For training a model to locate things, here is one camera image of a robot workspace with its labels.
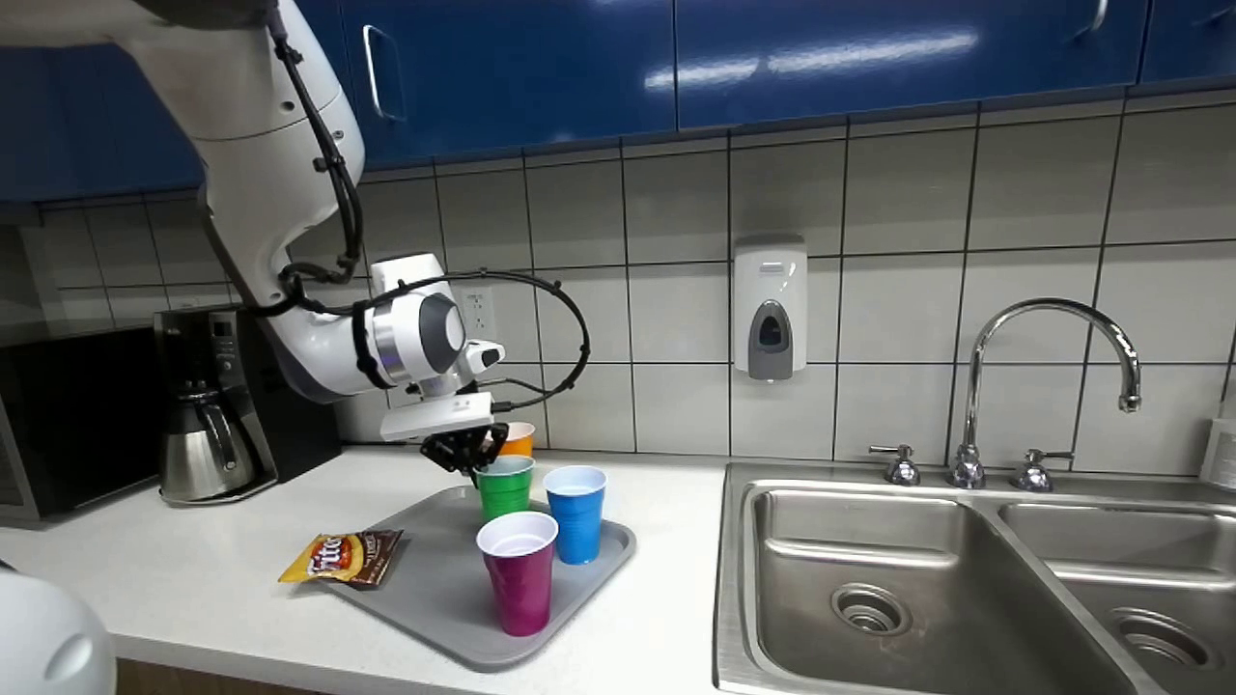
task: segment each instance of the snack bag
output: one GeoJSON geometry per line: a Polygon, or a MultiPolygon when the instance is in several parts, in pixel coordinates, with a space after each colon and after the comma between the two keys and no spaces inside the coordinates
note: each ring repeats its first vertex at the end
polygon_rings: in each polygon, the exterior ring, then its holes
{"type": "Polygon", "coordinates": [[[379,585],[400,543],[404,538],[399,529],[315,533],[279,584],[379,585]]]}

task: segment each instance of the microwave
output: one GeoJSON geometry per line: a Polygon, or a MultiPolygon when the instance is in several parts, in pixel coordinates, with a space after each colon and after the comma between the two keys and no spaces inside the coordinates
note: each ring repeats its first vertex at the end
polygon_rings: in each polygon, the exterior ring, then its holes
{"type": "Polygon", "coordinates": [[[155,329],[0,346],[0,525],[48,525],[151,488],[162,418],[155,329]]]}

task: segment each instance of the coffee maker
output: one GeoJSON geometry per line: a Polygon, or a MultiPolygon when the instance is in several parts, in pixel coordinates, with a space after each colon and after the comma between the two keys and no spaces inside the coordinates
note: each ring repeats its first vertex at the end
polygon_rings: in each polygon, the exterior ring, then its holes
{"type": "Polygon", "coordinates": [[[337,418],[279,374],[239,304],[155,319],[166,374],[162,488],[171,506],[239,500],[339,454],[337,418]]]}

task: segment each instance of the kitchen counter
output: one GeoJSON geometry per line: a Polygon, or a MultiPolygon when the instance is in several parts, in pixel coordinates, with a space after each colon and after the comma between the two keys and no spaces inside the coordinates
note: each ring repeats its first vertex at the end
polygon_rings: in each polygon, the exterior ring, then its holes
{"type": "Polygon", "coordinates": [[[712,688],[722,467],[602,459],[606,519],[636,556],[509,673],[470,673],[415,636],[319,593],[279,585],[314,533],[367,529],[462,477],[394,448],[339,459],[239,506],[171,509],[140,490],[48,529],[0,529],[0,560],[79,593],[124,659],[306,691],[676,691],[712,688]]]}

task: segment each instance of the sink basin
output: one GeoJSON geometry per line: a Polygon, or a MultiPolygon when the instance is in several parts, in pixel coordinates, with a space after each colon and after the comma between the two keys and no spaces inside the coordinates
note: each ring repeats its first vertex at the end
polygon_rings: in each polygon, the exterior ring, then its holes
{"type": "Polygon", "coordinates": [[[900,691],[1130,691],[1048,584],[952,497],[768,488],[746,500],[753,651],[900,691]]]}
{"type": "Polygon", "coordinates": [[[1010,500],[1000,519],[1167,691],[1230,691],[1230,513],[1010,500]]]}

